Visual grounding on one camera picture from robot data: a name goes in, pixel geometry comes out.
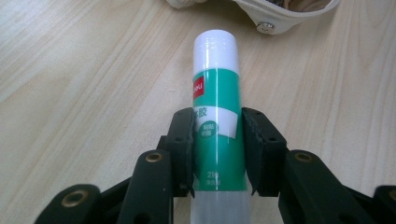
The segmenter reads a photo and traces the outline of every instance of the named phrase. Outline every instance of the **light wood surface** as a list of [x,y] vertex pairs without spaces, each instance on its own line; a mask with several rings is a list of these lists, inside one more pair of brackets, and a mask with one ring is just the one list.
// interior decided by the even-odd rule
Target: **light wood surface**
[[[33,223],[62,189],[129,177],[173,114],[189,107],[192,45],[210,29],[238,42],[243,106],[289,148],[322,158],[372,195],[396,185],[396,3],[342,1],[283,35],[258,33],[234,2],[0,1],[0,222]],[[282,223],[252,198],[252,223]],[[189,223],[190,198],[175,223]]]

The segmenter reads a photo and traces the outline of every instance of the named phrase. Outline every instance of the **deli logo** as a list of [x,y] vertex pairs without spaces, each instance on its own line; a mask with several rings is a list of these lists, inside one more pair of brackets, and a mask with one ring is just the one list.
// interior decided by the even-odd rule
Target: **deli logo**
[[204,77],[198,77],[193,85],[193,99],[200,95],[204,95]]

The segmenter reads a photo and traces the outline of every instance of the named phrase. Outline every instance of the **glue stick body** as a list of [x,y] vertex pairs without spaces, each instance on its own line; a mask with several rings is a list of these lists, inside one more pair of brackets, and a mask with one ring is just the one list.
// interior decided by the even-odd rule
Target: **glue stick body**
[[211,30],[195,39],[191,224],[250,223],[238,74],[231,34]]

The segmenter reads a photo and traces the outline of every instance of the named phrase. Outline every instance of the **white cap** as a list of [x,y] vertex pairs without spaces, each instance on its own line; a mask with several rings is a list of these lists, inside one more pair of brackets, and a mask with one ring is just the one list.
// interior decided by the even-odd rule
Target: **white cap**
[[239,75],[238,48],[230,33],[210,30],[195,39],[192,75],[210,68],[225,68]]

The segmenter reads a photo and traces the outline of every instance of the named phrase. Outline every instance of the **tabletop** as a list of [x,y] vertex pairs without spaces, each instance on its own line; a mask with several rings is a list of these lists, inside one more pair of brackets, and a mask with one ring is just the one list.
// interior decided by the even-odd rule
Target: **tabletop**
[[[342,1],[282,35],[235,2],[0,1],[0,222],[33,223],[61,190],[108,189],[192,105],[200,33],[233,34],[243,106],[290,149],[315,153],[346,186],[396,185],[396,2]],[[190,223],[191,198],[175,201]],[[251,199],[252,223],[282,223],[277,198]]]

